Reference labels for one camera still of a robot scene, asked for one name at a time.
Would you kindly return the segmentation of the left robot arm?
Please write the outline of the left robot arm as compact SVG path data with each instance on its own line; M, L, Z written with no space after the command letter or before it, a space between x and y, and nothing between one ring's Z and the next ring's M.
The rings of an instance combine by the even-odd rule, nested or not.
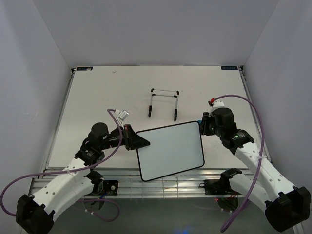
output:
M117 146L136 150L149 145L129 124L111 132L105 123L94 124L62 174L34 194L18 200L16 222L29 234L49 233L59 215L76 201L85 195L103 194L103 177L90 166L105 158L104 150Z

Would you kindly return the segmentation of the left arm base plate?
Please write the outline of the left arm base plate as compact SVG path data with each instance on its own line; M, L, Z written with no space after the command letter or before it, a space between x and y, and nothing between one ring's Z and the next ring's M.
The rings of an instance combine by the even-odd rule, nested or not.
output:
M118 180L101 180L93 187L91 195L95 196L117 196Z

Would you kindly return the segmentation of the small black-framed whiteboard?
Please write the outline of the small black-framed whiteboard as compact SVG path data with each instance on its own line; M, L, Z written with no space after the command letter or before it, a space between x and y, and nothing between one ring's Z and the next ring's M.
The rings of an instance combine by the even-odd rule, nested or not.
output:
M158 127L137 134L150 145L137 149L141 180L160 179L205 164L198 121Z

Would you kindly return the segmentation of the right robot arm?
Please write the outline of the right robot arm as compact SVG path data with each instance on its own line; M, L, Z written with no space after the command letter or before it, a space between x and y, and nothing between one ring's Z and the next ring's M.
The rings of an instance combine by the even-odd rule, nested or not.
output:
M231 194L235 191L245 196L264 212L278 232L309 219L311 194L308 189L295 186L266 156L260 155L254 139L237 127L231 109L218 107L211 113L204 112L199 126L202 135L219 137L222 145L242 161L256 179L248 179L237 168L228 169L220 175L218 182L223 192Z

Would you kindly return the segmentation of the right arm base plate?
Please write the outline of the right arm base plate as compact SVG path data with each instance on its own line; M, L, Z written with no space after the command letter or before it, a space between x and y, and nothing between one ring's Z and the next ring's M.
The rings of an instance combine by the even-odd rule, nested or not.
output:
M199 184L205 195L233 195L235 192L221 184L217 179L207 179Z

